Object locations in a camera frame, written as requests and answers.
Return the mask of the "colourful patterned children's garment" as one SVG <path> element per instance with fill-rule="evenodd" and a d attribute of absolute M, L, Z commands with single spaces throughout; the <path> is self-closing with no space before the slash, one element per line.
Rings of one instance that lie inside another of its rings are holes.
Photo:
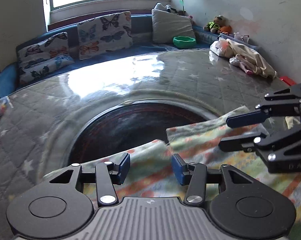
<path fill-rule="evenodd" d="M 296 208 L 296 222 L 291 239 L 301 239 L 301 173 L 271 174 L 255 153 L 223 152 L 218 143 L 223 137 L 264 132 L 263 125 L 231 129 L 226 126 L 228 116 L 247 113 L 245 106 L 210 121 L 174 127 L 166 131 L 168 142 L 148 139 L 145 144 L 130 147 L 131 168 L 125 182 L 115 186 L 119 198 L 124 196 L 183 198 L 186 188 L 176 182 L 170 158 L 180 154 L 186 161 L 197 161 L 209 168 L 230 164 L 263 184 L 288 197 Z"/>

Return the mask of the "pile of cream pink clothes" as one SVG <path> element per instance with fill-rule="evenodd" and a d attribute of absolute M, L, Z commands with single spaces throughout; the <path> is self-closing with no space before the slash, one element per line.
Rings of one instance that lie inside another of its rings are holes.
<path fill-rule="evenodd" d="M 219 38 L 210 45 L 210 51 L 219 57 L 229 59 L 229 63 L 240 68 L 247 75 L 258 75 L 274 79 L 277 72 L 256 50 L 231 39 Z"/>

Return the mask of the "red plastic object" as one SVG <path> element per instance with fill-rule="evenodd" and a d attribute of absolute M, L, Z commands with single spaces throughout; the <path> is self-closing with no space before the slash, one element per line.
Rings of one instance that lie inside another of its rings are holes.
<path fill-rule="evenodd" d="M 293 79 L 289 78 L 288 76 L 282 76 L 279 79 L 289 86 L 294 86 L 297 84 Z"/>

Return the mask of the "black round induction cooktop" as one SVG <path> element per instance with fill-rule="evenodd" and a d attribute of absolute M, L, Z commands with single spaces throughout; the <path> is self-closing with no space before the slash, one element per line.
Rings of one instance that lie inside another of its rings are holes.
<path fill-rule="evenodd" d="M 202 107 L 171 100 L 142 100 L 117 105 L 89 120 L 77 133 L 68 164 L 108 157 L 155 139 L 168 143 L 168 128 L 215 117 Z"/>

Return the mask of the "clear plastic storage bin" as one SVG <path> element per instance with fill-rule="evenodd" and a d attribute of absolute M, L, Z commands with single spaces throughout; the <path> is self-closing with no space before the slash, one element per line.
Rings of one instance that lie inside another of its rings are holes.
<path fill-rule="evenodd" d="M 259 52 L 259 50 L 260 50 L 259 46 L 254 46 L 252 44 L 247 43 L 247 41 L 249 41 L 249 38 L 245 38 L 244 36 L 241 36 L 239 34 L 226 35 L 226 34 L 220 33 L 219 36 L 218 36 L 218 38 L 223 38 L 225 40 L 230 39 L 230 40 L 232 40 L 234 42 L 238 42 L 238 43 L 244 44 L 247 47 L 249 47 L 251 49 L 254 49 L 257 52 Z"/>

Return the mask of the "teddy bear plush toy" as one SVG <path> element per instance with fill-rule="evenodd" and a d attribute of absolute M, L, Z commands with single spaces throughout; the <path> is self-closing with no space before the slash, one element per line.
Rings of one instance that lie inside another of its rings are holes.
<path fill-rule="evenodd" d="M 204 27 L 204 31 L 208 31 L 213 34 L 225 34 L 228 35 L 232 33 L 232 28 L 230 25 L 226 24 L 226 18 L 222 15 L 215 16 L 213 21 L 208 22 Z"/>

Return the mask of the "green plastic basin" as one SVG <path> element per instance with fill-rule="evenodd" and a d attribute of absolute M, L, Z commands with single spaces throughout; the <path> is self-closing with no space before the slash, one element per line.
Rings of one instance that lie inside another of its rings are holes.
<path fill-rule="evenodd" d="M 189 36 L 176 36 L 173 38 L 173 44 L 179 49 L 193 48 L 197 45 L 197 41 Z"/>

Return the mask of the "grey plain cushion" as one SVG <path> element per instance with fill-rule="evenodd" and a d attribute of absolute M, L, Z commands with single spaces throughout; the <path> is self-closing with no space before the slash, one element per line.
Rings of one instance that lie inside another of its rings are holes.
<path fill-rule="evenodd" d="M 190 18 L 168 12 L 161 3 L 151 10 L 154 43 L 172 43 L 176 36 L 195 38 Z"/>

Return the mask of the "left butterfly print cushion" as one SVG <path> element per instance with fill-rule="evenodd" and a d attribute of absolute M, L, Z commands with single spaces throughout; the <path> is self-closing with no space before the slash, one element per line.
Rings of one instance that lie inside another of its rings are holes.
<path fill-rule="evenodd" d="M 44 41 L 26 46 L 17 52 L 17 56 L 21 85 L 38 81 L 75 62 L 69 54 L 66 32 L 57 33 Z"/>

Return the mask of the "butterfly print cushion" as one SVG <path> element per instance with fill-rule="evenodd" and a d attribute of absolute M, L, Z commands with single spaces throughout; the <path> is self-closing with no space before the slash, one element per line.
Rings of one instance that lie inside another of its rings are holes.
<path fill-rule="evenodd" d="M 77 24 L 79 59 L 127 49 L 133 45 L 131 12 L 95 17 Z"/>
<path fill-rule="evenodd" d="M 75 62 L 69 54 L 66 32 L 57 33 L 44 41 L 26 46 L 17 52 L 17 56 L 21 85 L 38 81 Z"/>

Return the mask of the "blue sofa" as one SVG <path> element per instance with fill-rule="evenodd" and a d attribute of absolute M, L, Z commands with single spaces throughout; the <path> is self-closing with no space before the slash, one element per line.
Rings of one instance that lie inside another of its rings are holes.
<path fill-rule="evenodd" d="M 150 14 L 138 14 L 132 16 L 132 36 L 133 45 L 130 48 L 117 50 L 114 52 L 106 52 L 94 56 L 86 60 L 79 59 L 79 39 L 77 24 L 71 24 L 63 28 L 58 28 L 31 40 L 28 40 L 16 47 L 16 52 L 20 51 L 22 48 L 33 45 L 35 43 L 42 42 L 47 38 L 50 38 L 58 33 L 66 32 L 68 33 L 68 44 L 69 44 L 69 55 L 74 59 L 74 63 L 68 66 L 61 67 L 51 73 L 45 74 L 43 77 L 35 78 L 35 81 L 30 83 L 22 84 L 19 81 L 19 66 L 18 61 L 13 62 L 6 66 L 4 70 L 0 73 L 0 98 L 12 94 L 14 91 L 21 89 L 25 86 L 32 85 L 49 77 L 60 75 L 78 68 L 89 66 L 95 63 L 101 63 L 106 61 L 111 61 L 115 59 L 120 59 L 124 57 L 141 55 L 145 53 L 159 52 L 165 50 L 175 50 L 176 46 L 168 44 L 154 44 L 152 42 L 152 20 Z"/>

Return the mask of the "right butterfly print cushion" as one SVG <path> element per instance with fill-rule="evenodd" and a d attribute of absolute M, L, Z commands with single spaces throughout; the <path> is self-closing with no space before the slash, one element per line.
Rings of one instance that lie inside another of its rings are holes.
<path fill-rule="evenodd" d="M 133 45 L 131 12 L 95 17 L 77 24 L 79 59 L 127 49 Z"/>

